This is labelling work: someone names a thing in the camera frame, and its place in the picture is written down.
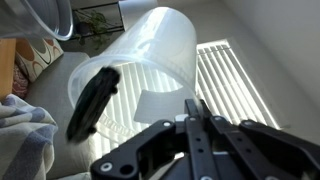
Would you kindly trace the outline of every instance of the white cloth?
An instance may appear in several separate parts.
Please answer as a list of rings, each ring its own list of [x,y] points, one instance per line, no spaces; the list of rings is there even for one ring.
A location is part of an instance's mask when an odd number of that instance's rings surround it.
[[[8,95],[0,103],[0,179],[46,179],[57,129],[46,110]]]

